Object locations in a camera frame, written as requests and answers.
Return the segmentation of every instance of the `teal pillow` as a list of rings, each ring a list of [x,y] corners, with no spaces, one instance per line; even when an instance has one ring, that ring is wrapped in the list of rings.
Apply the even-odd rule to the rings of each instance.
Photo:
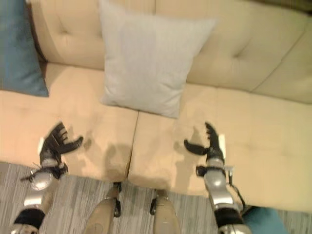
[[[24,0],[0,0],[0,89],[47,97]]]
[[[243,218],[253,234],[289,234],[274,209],[255,207]]]

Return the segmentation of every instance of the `gray pillow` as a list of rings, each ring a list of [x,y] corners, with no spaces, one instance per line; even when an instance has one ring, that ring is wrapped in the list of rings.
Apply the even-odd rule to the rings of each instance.
[[[187,74],[215,25],[126,12],[99,0],[105,44],[102,102],[178,117]]]
[[[0,1],[0,89],[48,96],[24,0]]]

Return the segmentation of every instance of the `gray carpet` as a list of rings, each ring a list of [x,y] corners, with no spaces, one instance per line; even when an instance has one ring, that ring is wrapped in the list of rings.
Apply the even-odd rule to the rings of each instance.
[[[23,206],[29,183],[19,178],[27,175],[27,167],[0,162],[0,233]],[[82,234],[92,209],[102,200],[109,183],[64,176],[55,202],[40,230],[41,234]],[[216,224],[207,199],[170,193],[170,200],[180,220],[183,234],[216,234]],[[149,215],[153,191],[123,183],[120,196],[120,218],[115,219],[113,234],[152,234],[153,217]],[[312,234],[312,214],[279,211],[290,234]]]

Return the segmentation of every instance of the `beige couch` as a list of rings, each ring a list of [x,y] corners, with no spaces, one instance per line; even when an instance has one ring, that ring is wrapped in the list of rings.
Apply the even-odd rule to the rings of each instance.
[[[0,160],[33,166],[37,143],[62,119],[83,147],[70,173],[207,196],[195,167],[208,144],[204,122],[227,141],[246,202],[312,212],[312,18],[247,0],[116,0],[170,17],[214,17],[195,58],[179,119],[104,106],[104,44],[97,0],[31,0],[49,98],[0,91]]]

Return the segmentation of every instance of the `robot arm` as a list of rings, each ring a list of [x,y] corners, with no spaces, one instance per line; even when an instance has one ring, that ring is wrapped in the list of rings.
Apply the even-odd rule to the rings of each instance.
[[[244,225],[238,204],[227,189],[229,184],[237,192],[243,206],[245,202],[238,189],[233,185],[232,167],[224,166],[223,152],[219,146],[219,138],[214,128],[206,123],[210,146],[204,148],[200,145],[184,141],[188,151],[197,155],[207,155],[206,166],[197,166],[197,176],[203,177],[206,189],[209,192],[209,201],[213,208],[219,234],[251,234],[250,229]]]
[[[38,234],[45,215],[49,212],[61,176],[68,167],[61,161],[61,154],[79,148],[83,137],[65,143],[67,131],[62,122],[45,138],[40,152],[40,168],[22,178],[29,181],[31,188],[26,195],[24,208],[14,221],[10,234]]]

